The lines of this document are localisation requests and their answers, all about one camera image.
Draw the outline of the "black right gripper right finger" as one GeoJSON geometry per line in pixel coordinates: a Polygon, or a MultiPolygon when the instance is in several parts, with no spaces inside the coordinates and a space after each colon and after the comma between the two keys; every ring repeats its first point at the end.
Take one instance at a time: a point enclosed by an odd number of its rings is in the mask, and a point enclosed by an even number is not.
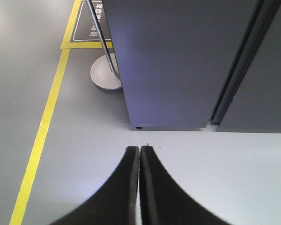
{"type": "Polygon", "coordinates": [[[140,208],[144,225],[228,224],[173,180],[151,146],[140,149],[140,208]]]}

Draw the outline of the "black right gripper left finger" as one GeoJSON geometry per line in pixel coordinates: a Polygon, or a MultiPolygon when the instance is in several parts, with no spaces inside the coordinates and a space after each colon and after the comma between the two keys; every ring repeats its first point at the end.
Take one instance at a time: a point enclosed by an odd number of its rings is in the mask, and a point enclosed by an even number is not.
{"type": "Polygon", "coordinates": [[[83,204],[53,225],[135,225],[139,147],[129,146],[107,181],[83,204]]]}

